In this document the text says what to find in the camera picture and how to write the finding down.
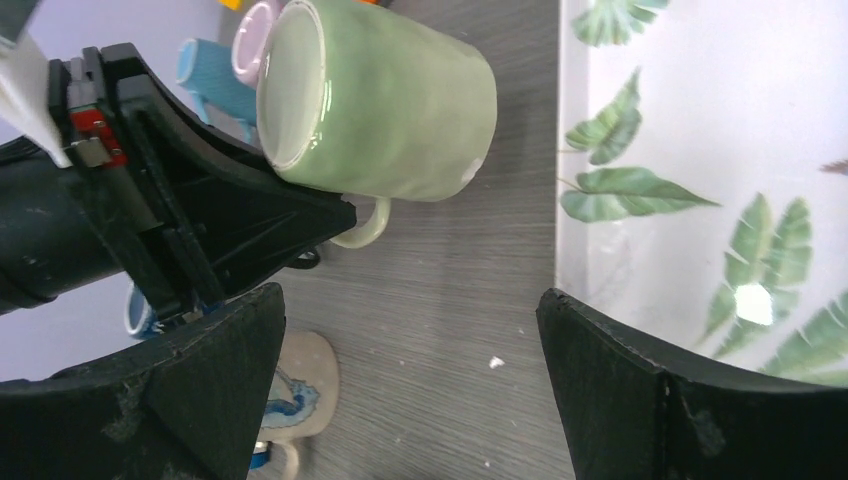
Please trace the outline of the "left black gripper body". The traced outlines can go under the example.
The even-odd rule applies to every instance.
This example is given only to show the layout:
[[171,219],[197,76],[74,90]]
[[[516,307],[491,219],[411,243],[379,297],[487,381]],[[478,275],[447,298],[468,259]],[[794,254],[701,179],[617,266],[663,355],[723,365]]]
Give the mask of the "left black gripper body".
[[1,312],[34,309],[122,270],[127,235],[157,226],[99,56],[39,67],[43,141],[1,145]]

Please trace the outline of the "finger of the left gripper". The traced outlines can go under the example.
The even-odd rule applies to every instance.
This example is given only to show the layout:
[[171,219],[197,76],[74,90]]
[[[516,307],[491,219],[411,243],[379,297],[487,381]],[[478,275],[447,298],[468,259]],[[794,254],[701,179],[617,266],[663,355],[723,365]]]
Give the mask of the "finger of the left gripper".
[[353,228],[336,193],[280,179],[262,152],[200,120],[131,43],[100,50],[117,137],[165,210],[160,231],[177,289],[206,305],[241,295]]

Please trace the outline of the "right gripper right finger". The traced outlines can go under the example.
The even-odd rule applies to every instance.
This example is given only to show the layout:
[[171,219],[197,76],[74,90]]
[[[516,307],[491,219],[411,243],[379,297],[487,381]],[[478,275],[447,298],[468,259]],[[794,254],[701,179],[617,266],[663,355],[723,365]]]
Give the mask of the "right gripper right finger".
[[843,479],[847,392],[730,366],[551,288],[536,318],[579,479]]

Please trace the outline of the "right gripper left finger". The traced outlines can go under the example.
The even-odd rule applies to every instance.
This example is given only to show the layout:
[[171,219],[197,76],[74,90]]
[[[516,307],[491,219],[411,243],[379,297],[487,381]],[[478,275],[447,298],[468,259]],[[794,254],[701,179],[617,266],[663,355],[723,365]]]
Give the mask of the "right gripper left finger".
[[286,326],[265,284],[40,381],[1,386],[5,479],[242,479]]

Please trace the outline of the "beige seahorse mug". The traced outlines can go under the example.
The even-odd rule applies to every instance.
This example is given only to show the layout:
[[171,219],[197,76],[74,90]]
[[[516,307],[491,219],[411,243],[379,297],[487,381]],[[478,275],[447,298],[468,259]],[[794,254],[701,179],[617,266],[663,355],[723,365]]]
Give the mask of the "beige seahorse mug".
[[324,336],[311,331],[285,335],[257,438],[284,451],[284,479],[298,476],[297,443],[330,424],[340,386],[339,362]]

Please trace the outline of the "light blue mug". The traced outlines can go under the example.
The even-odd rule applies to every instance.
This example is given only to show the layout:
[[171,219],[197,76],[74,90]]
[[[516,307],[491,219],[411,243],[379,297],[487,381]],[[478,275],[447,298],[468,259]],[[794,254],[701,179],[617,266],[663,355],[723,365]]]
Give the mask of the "light blue mug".
[[176,82],[191,96],[198,118],[211,125],[207,107],[234,119],[244,141],[252,143],[256,126],[256,92],[236,77],[231,48],[200,39],[186,39],[178,50]]

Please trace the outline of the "light green mug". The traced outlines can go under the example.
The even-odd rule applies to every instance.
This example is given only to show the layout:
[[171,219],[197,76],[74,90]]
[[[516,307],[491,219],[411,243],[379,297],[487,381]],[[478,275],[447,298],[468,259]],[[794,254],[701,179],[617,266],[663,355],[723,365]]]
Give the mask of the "light green mug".
[[291,1],[268,35],[256,93],[262,150],[283,180],[370,196],[335,236],[358,249],[395,200],[438,202],[482,167],[497,123],[493,70],[473,46],[361,1]]

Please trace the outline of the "mauve mug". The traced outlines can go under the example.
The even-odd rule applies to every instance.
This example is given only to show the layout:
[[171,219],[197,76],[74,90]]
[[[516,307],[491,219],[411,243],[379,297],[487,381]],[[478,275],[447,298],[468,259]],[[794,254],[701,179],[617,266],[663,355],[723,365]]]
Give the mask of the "mauve mug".
[[280,15],[280,1],[258,1],[239,22],[231,49],[231,66],[237,79],[255,89],[270,31]]

